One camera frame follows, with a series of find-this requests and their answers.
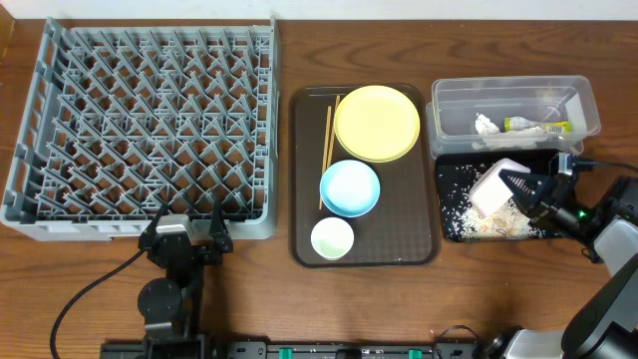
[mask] brown tray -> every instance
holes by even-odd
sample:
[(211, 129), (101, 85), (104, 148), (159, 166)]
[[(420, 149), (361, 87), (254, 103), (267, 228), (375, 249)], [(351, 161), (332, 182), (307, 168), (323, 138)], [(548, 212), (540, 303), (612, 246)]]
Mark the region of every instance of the brown tray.
[[(424, 118), (421, 93), (409, 85), (389, 85), (404, 93)], [(441, 230), (433, 163), (425, 122), (412, 149), (398, 160), (366, 163), (379, 176), (381, 196), (368, 213), (344, 218), (355, 232), (352, 249), (339, 260), (327, 260), (310, 244), (310, 232), (321, 219), (337, 216), (323, 206), (319, 210), (319, 181), (323, 158), (326, 112), (335, 99), (360, 86), (299, 90), (290, 112), (290, 252), (297, 262), (311, 268), (419, 265), (435, 259), (441, 246)], [(332, 163), (355, 159), (335, 140)]]

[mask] small white bowl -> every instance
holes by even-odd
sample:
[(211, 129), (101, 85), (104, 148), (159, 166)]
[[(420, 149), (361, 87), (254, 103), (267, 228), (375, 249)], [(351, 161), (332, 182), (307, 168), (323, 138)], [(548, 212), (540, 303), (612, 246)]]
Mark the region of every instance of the small white bowl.
[(321, 219), (310, 233), (312, 247), (328, 260), (337, 260), (352, 248), (355, 232), (347, 221), (328, 217)]

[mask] plastic container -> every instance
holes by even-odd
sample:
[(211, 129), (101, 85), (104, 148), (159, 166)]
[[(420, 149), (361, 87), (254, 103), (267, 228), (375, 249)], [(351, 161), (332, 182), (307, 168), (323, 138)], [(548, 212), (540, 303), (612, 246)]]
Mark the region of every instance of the plastic container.
[[(428, 107), (431, 153), (559, 149), (582, 152), (580, 143), (600, 132), (600, 119), (589, 81), (582, 76), (501, 77), (437, 80)], [(568, 134), (489, 139), (475, 129), (483, 114), (504, 133), (504, 118), (524, 117), (538, 122), (569, 121)]]
[(38, 240), (139, 235), (164, 203), (206, 239), (275, 230), (271, 26), (62, 28), (38, 53), (0, 220)]

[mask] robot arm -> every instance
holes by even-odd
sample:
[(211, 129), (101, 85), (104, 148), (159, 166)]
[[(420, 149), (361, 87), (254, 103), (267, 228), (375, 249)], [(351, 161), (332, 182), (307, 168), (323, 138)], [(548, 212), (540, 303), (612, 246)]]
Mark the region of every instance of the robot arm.
[(620, 177), (589, 208), (573, 189), (578, 172), (591, 171), (593, 162), (567, 154), (555, 159), (554, 177), (506, 170), (499, 176), (530, 224), (578, 240), (592, 262), (606, 263), (612, 278), (564, 332), (520, 330), (501, 357), (638, 359), (638, 179)]
[(145, 319), (145, 358), (170, 355), (205, 358), (210, 343), (199, 335), (199, 308), (203, 269), (220, 265), (223, 255), (232, 252), (232, 240), (216, 205), (208, 234), (212, 242), (192, 244), (192, 222), (185, 214), (166, 214), (163, 206), (140, 236), (138, 247), (149, 260), (166, 270), (165, 277), (153, 279), (142, 288), (138, 309)]

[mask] black tray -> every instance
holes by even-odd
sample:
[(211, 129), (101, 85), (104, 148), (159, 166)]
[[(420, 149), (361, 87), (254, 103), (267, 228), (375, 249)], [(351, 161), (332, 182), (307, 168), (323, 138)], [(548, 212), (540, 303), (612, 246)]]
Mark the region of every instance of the black tray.
[[(547, 176), (549, 175), (549, 161), (557, 153), (558, 150), (531, 150), (448, 154), (439, 156), (435, 161), (435, 179), (437, 180), (437, 194), (439, 196), (439, 210), (441, 212), (444, 238), (452, 242), (537, 239), (537, 237), (517, 239), (497, 237), (463, 240), (453, 230), (453, 215), (448, 211), (443, 211), (443, 208), (456, 208), (461, 203), (469, 202), (464, 194), (469, 194), (470, 191), (468, 187), (472, 188), (475, 184), (475, 177), (468, 175), (471, 174), (473, 170), (484, 174), (497, 161), (510, 159), (530, 168), (533, 174)], [(543, 239), (558, 237), (559, 235), (548, 230), (545, 230), (542, 236)]]
[[(413, 101), (421, 119), (425, 104), (412, 86), (390, 85)], [(417, 143), (401, 158), (384, 164), (366, 163), (379, 176), (381, 196), (365, 215), (344, 218), (355, 232), (352, 249), (338, 260), (327, 260), (310, 244), (310, 232), (321, 219), (336, 216), (319, 210), (319, 181), (323, 158), (326, 112), (359, 86), (306, 88), (291, 101), (290, 111), (290, 252), (306, 267), (343, 267), (426, 264), (435, 259), (441, 245), (440, 220), (428, 133), (424, 122)], [(335, 139), (332, 163), (353, 159)]]

